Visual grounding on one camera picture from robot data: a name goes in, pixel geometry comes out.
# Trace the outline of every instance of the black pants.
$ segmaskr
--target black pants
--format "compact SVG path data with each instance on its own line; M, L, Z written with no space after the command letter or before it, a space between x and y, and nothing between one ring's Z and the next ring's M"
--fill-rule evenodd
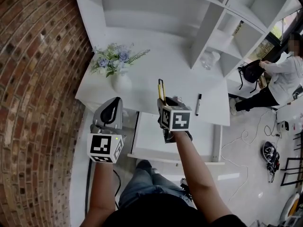
M268 87L262 89L259 93L254 96L244 99L241 102L236 103L236 110L246 110L249 111L256 107L271 107L279 105L274 97L272 96Z

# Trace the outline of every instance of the white table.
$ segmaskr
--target white table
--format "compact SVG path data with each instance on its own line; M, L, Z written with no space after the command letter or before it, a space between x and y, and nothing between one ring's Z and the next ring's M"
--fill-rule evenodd
M110 77L90 74L90 65L85 72L76 94L92 112L107 100L119 96L123 106L140 112L140 120L136 131L133 156L138 158L162 157L162 160L179 162L174 147L164 143L161 129L157 125L158 79L164 80L166 95L182 98L183 103L196 108L198 94L202 94L199 116L192 113L190 132L200 155L207 161L219 161L221 150L221 125L230 125L229 102L226 80L218 68L206 71L202 67L190 69L187 56L188 47L180 37L162 36L162 33L121 28L107 28L104 44L134 43L133 51L142 49L151 51L135 62L128 76L133 88L127 94L116 93L111 86Z

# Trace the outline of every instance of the jeans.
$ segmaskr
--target jeans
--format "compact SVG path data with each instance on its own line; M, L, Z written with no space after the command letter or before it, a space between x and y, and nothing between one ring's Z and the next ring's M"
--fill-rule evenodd
M119 208L126 208L146 194L168 193L183 199L190 207L193 203L187 193L161 174L155 173L147 160L142 160L136 167L135 173L125 187L119 200Z
M276 102L269 88L266 87L262 89L259 93L255 94L254 96L236 103L235 106L237 111L242 111L242 110L249 111L250 109L256 107L271 107L277 105L279 104Z

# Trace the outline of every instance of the hair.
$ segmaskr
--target hair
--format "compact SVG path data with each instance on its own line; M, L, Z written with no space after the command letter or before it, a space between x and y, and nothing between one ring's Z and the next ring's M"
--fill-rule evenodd
M302 37L302 35L300 35L300 33L298 33L298 32L292 32L289 39L299 41L299 46L300 46L299 56L303 57L303 37Z

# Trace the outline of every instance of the flower vase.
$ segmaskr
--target flower vase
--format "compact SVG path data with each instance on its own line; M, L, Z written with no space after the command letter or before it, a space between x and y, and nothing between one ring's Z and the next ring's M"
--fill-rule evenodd
M111 76L111 83L117 93L128 93L132 90L132 81L126 73L115 73Z

